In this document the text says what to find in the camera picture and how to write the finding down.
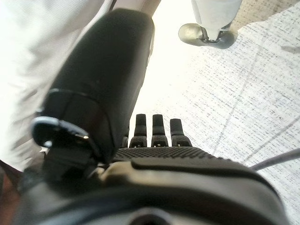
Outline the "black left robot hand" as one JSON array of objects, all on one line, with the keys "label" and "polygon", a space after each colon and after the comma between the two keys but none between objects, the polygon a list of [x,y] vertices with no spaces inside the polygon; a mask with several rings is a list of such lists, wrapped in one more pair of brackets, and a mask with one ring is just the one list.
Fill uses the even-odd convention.
[{"label": "black left robot hand", "polygon": [[49,149],[24,171],[15,225],[286,225],[256,171],[192,147],[179,120],[172,145],[126,148],[143,84],[152,19],[117,9],[83,36],[31,123]]}]

